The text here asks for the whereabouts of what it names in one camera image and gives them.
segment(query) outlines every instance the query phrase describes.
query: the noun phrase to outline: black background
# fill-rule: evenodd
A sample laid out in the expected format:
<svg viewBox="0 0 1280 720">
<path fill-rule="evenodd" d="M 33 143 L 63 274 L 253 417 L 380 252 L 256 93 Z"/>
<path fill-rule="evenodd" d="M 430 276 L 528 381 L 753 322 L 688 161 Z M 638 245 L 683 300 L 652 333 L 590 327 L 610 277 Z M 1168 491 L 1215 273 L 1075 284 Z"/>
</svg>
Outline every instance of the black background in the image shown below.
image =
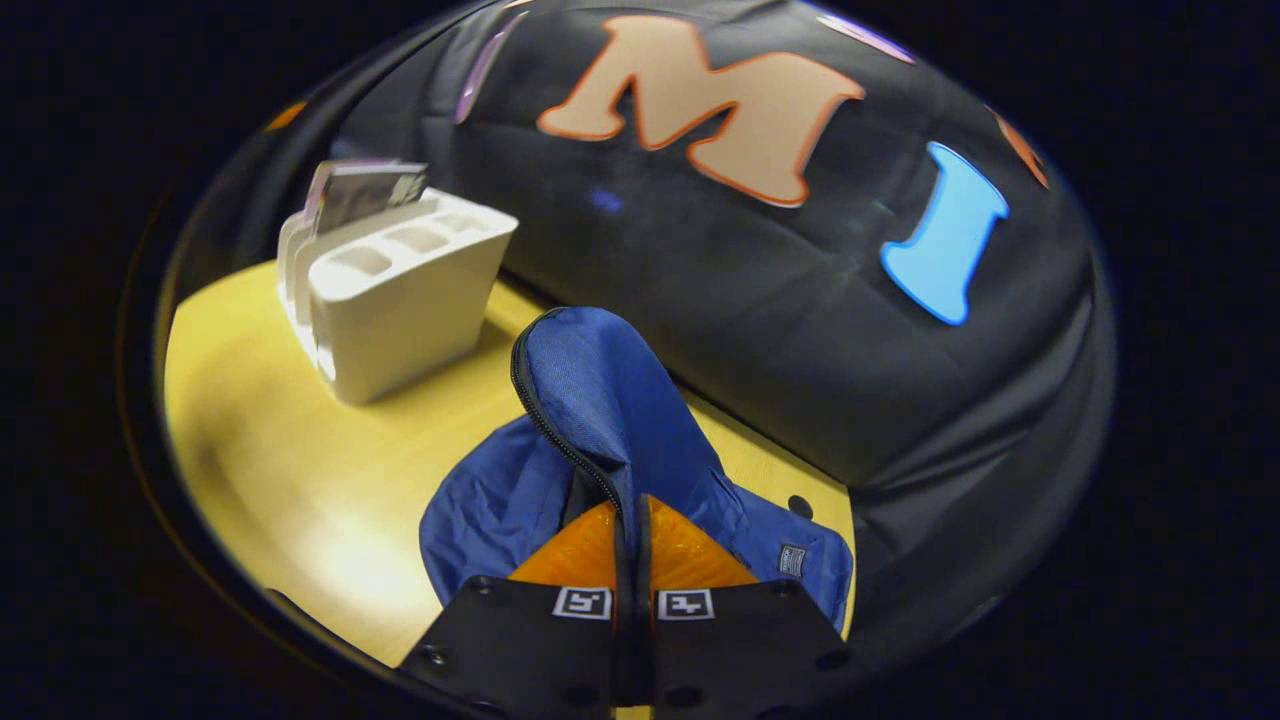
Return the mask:
<svg viewBox="0 0 1280 720">
<path fill-rule="evenodd" d="M 1260 202 L 1271 23 L 1210 3 L 847 9 L 1005 110 L 1073 179 L 1114 268 L 1124 352 L 1098 480 L 1042 566 L 850 714 L 1262 716 L 1275 439 L 1252 419 L 1274 377 L 1254 368 L 1275 283 Z M 294 96 L 433 12 L 8 5 L 20 439 L 5 675 L 28 691 L 13 716 L 372 712 L 283 660 L 180 560 L 133 479 L 113 340 L 160 197 L 192 202 Z"/>
</svg>

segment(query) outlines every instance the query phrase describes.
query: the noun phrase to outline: table surface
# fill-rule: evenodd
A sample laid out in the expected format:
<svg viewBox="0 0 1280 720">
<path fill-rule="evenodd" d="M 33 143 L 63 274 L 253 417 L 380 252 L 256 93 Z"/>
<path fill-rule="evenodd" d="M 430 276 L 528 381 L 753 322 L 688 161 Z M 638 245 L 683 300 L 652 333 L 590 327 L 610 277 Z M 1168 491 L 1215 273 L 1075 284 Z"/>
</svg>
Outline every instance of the table surface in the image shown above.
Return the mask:
<svg viewBox="0 0 1280 720">
<path fill-rule="evenodd" d="M 201 290 L 174 315 L 165 366 L 169 434 L 196 507 L 252 580 L 399 665 L 440 612 L 419 520 L 445 474 L 522 414 L 511 346 L 544 309 L 499 279 L 474 352 L 348 406 L 298 345 L 274 263 Z M 842 484 L 682 392 L 735 483 L 783 507 L 804 497 L 854 547 Z"/>
</svg>

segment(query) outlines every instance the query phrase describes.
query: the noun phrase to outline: white organizer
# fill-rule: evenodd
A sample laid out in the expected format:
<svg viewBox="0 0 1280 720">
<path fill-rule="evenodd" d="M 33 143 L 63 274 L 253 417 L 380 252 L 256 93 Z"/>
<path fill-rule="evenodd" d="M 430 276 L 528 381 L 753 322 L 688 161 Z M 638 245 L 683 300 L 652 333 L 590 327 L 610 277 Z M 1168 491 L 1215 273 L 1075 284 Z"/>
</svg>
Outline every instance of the white organizer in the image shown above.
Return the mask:
<svg viewBox="0 0 1280 720">
<path fill-rule="evenodd" d="M 470 352 L 517 224 L 434 188 L 317 237 L 285 220 L 280 302 L 334 395 L 369 402 Z"/>
</svg>

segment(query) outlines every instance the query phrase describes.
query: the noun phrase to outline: letter m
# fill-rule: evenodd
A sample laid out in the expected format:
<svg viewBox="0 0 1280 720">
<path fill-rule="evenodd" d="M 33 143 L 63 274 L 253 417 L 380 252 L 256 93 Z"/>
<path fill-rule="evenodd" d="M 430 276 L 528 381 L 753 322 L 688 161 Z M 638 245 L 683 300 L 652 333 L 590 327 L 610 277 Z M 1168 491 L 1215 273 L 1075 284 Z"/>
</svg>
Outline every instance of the letter m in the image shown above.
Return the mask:
<svg viewBox="0 0 1280 720">
<path fill-rule="evenodd" d="M 795 208 L 809 197 L 804 168 L 818 136 L 861 86 L 791 53 L 767 53 L 713 70 L 698 28 L 659 15 L 605 20 L 611 38 L 570 94 L 538 118 L 548 133 L 608 140 L 626 122 L 614 106 L 630 87 L 636 136 L 646 150 L 675 142 L 722 110 L 714 137 L 689 146 L 689 161 L 753 197 Z"/>
</svg>

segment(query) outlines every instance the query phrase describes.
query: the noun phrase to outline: wooden table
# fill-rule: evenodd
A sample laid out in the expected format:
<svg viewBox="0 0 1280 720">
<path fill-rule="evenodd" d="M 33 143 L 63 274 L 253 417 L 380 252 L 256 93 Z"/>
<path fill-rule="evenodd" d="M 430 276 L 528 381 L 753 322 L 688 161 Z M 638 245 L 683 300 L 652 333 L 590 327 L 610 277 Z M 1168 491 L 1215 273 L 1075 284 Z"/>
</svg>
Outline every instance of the wooden table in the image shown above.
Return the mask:
<svg viewBox="0 0 1280 720">
<path fill-rule="evenodd" d="M 197 507 L 244 573 L 396 666 L 440 612 L 417 524 L 442 479 L 522 414 L 508 363 L 544 307 L 499 281 L 470 356 L 366 406 L 342 405 L 298 346 L 264 263 L 177 310 L 165 406 Z M 730 478 L 799 495 L 854 547 L 846 488 L 685 391 Z M 852 611 L 852 592 L 845 633 Z"/>
</svg>

